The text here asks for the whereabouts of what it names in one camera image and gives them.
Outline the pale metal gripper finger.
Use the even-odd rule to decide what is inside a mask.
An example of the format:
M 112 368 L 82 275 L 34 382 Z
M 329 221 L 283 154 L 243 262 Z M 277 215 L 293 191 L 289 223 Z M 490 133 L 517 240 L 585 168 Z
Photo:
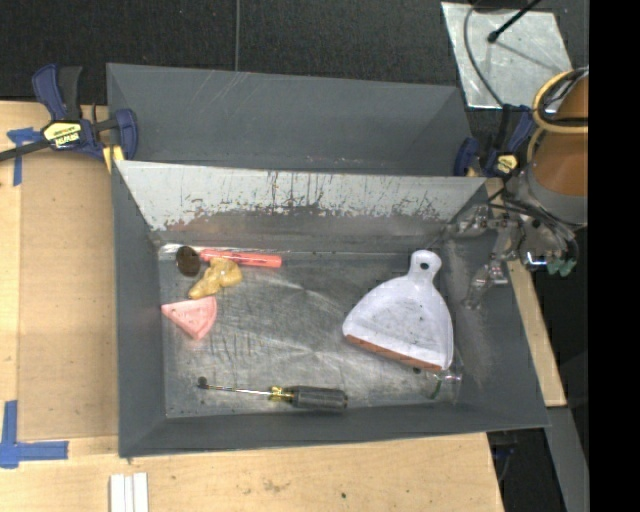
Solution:
M 493 252 L 488 262 L 479 267 L 473 275 L 462 305 L 470 310 L 478 309 L 483 297 L 491 288 L 508 283 L 503 259 Z
M 446 238 L 477 237 L 494 228 L 489 206 L 486 203 L 478 203 L 459 212 L 445 226 L 443 235 Z

